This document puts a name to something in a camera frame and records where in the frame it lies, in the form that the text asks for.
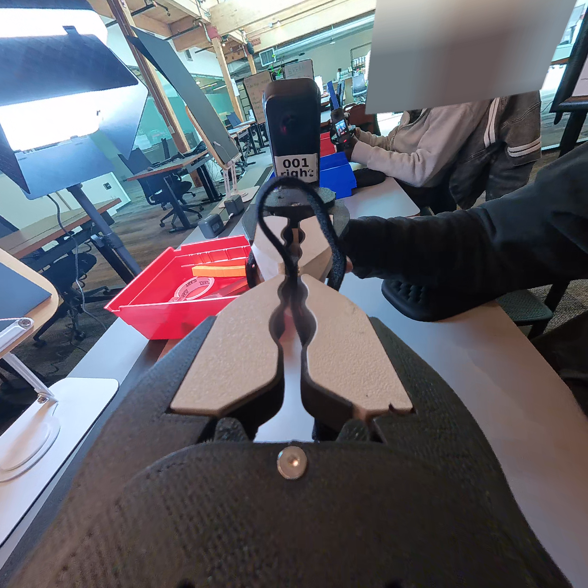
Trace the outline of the brown notice board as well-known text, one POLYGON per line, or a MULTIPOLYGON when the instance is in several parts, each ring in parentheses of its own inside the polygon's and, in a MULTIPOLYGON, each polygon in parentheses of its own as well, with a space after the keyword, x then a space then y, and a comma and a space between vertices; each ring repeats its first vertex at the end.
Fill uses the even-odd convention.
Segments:
POLYGON ((256 74, 245 77, 243 84, 247 93, 251 108, 254 112, 254 118, 257 124, 266 122, 263 110, 263 94, 269 83, 272 82, 270 71, 263 70, 256 74))
POLYGON ((283 77, 284 79, 308 78, 314 81, 312 59, 286 63, 283 66, 283 77))

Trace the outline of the orange plastic strip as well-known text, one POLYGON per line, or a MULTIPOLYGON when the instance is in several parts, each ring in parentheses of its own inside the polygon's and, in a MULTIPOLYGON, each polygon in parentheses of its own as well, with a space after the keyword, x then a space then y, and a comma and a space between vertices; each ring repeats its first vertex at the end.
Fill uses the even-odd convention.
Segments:
POLYGON ((206 265, 198 264, 192 267, 193 276, 198 277, 214 277, 214 278, 237 278, 246 277, 245 265, 206 265))

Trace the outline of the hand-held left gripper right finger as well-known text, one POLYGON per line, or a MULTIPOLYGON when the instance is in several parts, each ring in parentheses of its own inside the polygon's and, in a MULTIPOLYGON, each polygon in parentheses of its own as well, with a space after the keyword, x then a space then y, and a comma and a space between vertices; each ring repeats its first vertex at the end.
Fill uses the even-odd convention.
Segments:
POLYGON ((310 275, 299 279, 300 393, 325 425, 369 422, 412 401, 367 314, 310 275))

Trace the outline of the person's right forearm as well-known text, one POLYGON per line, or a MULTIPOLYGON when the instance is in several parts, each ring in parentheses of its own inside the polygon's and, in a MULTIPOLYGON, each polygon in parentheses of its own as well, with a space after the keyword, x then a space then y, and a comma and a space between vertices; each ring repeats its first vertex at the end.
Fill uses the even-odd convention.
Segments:
POLYGON ((587 279, 587 143, 541 168, 532 183, 475 208, 350 220, 341 246, 359 278, 490 301, 587 279))

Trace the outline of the black board with wooden back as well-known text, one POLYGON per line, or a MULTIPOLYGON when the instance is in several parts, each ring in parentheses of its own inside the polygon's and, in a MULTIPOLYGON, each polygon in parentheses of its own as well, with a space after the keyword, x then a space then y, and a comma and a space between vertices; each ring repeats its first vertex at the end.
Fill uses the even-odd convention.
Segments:
POLYGON ((187 115, 202 137, 209 154, 223 171, 224 202, 249 202, 258 187, 239 189, 235 165, 241 153, 224 127, 220 117, 196 84, 179 56, 167 40, 162 40, 138 28, 132 27, 134 35, 129 37, 134 47, 168 80, 185 102, 187 115))

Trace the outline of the tape roll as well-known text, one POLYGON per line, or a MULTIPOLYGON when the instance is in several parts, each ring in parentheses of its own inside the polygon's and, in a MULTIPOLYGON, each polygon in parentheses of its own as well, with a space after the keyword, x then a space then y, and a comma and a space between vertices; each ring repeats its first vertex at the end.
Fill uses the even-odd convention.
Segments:
POLYGON ((194 276, 178 286, 170 302, 187 302, 206 296, 215 284, 211 276, 194 276))

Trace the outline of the studio light panel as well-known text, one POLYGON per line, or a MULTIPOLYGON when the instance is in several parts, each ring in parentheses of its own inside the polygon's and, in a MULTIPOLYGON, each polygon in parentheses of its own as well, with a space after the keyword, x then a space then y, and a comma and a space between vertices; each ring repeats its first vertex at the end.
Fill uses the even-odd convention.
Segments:
POLYGON ((29 200, 113 171, 148 90, 107 47, 88 1, 1 1, 1 172, 29 200))

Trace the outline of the black office chair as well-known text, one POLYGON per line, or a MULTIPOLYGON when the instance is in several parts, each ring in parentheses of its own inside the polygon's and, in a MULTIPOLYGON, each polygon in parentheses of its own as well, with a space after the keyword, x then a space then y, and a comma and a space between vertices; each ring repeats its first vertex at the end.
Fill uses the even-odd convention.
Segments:
POLYGON ((145 199, 149 205, 160 205, 163 210, 166 210, 166 205, 171 205, 170 197, 166 191, 166 187, 170 187, 184 212, 194 213, 198 218, 202 218, 201 211, 203 207, 194 208, 188 205, 183 198, 185 194, 194 196, 194 193, 191 192, 192 185, 188 181, 181 181, 178 175, 171 174, 167 177, 164 177, 162 174, 153 175, 139 179, 138 182, 142 187, 145 199))

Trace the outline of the black board on white stand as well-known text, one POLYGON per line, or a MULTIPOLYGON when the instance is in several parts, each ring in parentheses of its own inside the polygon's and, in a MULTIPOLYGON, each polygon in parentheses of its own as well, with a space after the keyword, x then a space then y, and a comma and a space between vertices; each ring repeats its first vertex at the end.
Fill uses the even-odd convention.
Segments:
POLYGON ((52 386, 16 356, 57 308, 53 285, 1 252, 1 359, 27 388, 1 390, 1 493, 45 486, 118 391, 115 379, 64 378, 52 386))

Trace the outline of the black light stand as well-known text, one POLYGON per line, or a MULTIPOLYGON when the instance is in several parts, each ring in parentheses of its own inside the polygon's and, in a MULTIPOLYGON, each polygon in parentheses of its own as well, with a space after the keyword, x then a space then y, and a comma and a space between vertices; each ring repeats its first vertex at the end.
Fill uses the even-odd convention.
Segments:
POLYGON ((142 271, 136 260, 128 252, 121 238, 110 228, 101 213, 97 211, 94 204, 85 195, 82 190, 82 185, 79 183, 67 187, 66 189, 85 210, 96 226, 98 232, 102 234, 106 246, 114 251, 121 261, 118 266, 115 264, 113 265, 110 261, 109 264, 115 269, 125 283, 130 283, 142 271))

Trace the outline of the wooden office desk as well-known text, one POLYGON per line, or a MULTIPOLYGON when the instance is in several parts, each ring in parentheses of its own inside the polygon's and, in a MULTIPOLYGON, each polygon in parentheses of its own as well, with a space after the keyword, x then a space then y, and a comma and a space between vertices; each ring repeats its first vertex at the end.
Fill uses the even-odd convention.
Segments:
MULTIPOLYGON (((215 203, 221 200, 221 196, 219 195, 216 185, 212 180, 208 168, 206 167, 206 163, 211 159, 207 149, 204 149, 198 153, 190 153, 185 156, 181 156, 179 154, 173 159, 167 160, 161 164, 152 164, 142 171, 139 171, 138 169, 138 156, 143 155, 141 150, 135 149, 131 152, 130 155, 135 159, 134 163, 129 162, 124 157, 122 157, 123 162, 133 172, 133 175, 126 179, 127 182, 134 180, 138 181, 139 179, 159 174, 162 174, 164 177, 167 177, 171 174, 176 174, 179 176, 180 180, 184 175, 197 174, 209 202, 215 203)), ((165 221, 171 218, 172 228, 170 229, 170 232, 181 232, 195 228, 196 224, 189 222, 187 218, 187 212, 183 211, 180 202, 178 202, 176 196, 172 193, 171 188, 166 188, 166 191, 168 192, 171 200, 171 205, 168 204, 171 206, 171 211, 160 220, 160 227, 164 228, 165 221)))
POLYGON ((63 227, 54 215, 2 237, 1 249, 36 272, 73 256, 74 250, 84 244, 90 244, 108 263, 114 260, 113 251, 82 208, 63 212, 60 218, 63 227))

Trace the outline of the blue plastic bin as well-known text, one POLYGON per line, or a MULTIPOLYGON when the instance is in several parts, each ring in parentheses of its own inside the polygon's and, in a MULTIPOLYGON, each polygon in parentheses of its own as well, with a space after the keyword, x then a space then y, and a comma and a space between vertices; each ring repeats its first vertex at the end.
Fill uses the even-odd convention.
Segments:
POLYGON ((319 186, 334 192, 336 199, 352 195, 357 182, 344 152, 336 152, 320 158, 319 186))

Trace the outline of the black handheld device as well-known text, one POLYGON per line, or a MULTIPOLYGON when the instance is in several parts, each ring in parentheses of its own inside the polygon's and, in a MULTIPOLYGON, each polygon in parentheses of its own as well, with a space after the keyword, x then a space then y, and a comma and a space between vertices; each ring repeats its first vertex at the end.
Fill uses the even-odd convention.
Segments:
POLYGON ((335 145, 338 152, 346 152, 350 155, 357 143, 355 126, 348 124, 348 120, 341 107, 331 112, 330 121, 331 142, 335 145))

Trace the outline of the framed marker sign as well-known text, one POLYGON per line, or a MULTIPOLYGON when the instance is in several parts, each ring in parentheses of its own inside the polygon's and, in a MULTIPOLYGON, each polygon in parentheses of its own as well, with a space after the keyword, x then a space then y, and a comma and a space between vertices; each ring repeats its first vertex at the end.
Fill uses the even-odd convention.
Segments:
POLYGON ((550 112, 556 115, 555 124, 564 114, 569 114, 559 144, 559 157, 562 157, 575 148, 587 118, 587 38, 570 55, 550 112))

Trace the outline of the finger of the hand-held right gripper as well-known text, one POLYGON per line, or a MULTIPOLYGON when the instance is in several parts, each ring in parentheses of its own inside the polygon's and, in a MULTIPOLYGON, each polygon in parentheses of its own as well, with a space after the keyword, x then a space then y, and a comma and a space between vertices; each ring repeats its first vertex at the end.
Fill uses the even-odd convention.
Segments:
MULTIPOLYGON (((287 239, 284 236, 284 232, 290 229, 290 220, 287 217, 268 216, 264 217, 264 221, 273 235, 284 247, 287 247, 287 239)), ((260 224, 256 225, 252 253, 256 265, 257 285, 265 281, 277 282, 276 276, 282 278, 282 286, 288 283, 282 256, 264 234, 260 224)))
POLYGON ((299 223, 302 241, 299 244, 298 275, 310 275, 325 282, 333 267, 333 253, 323 234, 317 217, 308 217, 299 223))

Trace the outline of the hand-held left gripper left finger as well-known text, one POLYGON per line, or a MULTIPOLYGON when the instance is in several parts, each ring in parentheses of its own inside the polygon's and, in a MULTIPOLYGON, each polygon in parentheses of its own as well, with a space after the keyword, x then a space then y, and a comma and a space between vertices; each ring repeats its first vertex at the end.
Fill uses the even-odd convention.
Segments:
POLYGON ((218 313, 171 401, 173 413, 269 420, 284 398, 285 275, 240 295, 218 313))

